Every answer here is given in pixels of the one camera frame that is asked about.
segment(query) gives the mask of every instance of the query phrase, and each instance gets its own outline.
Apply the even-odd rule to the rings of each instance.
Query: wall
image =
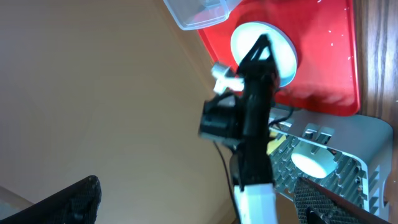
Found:
[[[152,1],[0,1],[0,185],[38,202],[94,174],[97,223],[216,223],[196,72]]]
[[[32,206],[32,202],[21,198],[4,187],[0,187],[0,220],[30,206]]]

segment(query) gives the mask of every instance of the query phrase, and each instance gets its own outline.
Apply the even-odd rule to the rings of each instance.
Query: red tray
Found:
[[[227,21],[198,33],[214,61],[236,69],[231,36],[252,21],[278,27],[297,51],[296,76],[276,102],[341,116],[358,112],[353,0],[243,0]]]

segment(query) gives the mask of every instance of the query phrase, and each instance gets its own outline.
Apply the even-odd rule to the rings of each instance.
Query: wire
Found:
[[[234,197],[234,193],[232,191],[231,188],[231,181],[229,179],[229,175],[228,175],[228,169],[226,168],[226,163],[225,163],[225,159],[223,154],[221,153],[220,148],[218,147],[217,143],[215,141],[213,141],[214,146],[216,147],[218,154],[221,157],[221,160],[223,161],[223,165],[224,165],[224,171],[225,171],[225,176],[226,176],[226,180],[228,181],[228,190],[229,190],[229,196],[231,197],[232,200],[232,204],[235,210],[235,214],[236,214],[236,219],[238,219],[238,223],[241,224],[241,217],[239,215],[239,210],[238,210],[238,206],[236,205],[236,201],[235,201],[235,197]]]
[[[280,119],[275,119],[275,120],[271,121],[268,124],[268,128],[272,127],[274,124],[279,124],[280,122],[287,121],[292,116],[293,111],[294,111],[294,107],[291,106],[289,109],[289,114],[286,117],[280,118]]]

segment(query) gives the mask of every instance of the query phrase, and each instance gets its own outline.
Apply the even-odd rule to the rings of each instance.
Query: clear plastic container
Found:
[[[163,0],[183,30],[202,29],[227,20],[242,0]]]

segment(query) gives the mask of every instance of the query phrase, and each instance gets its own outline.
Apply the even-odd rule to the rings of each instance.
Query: white disc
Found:
[[[297,53],[290,39],[278,28],[265,22],[248,22],[240,25],[232,34],[231,50],[237,64],[250,51],[261,34],[268,34],[280,77],[280,86],[289,84],[297,71]],[[267,58],[264,51],[261,58]]]
[[[311,152],[312,149],[313,145],[300,142],[293,149],[292,161],[304,173],[315,178],[325,178],[337,168],[335,156],[324,148],[319,148],[315,153]]]

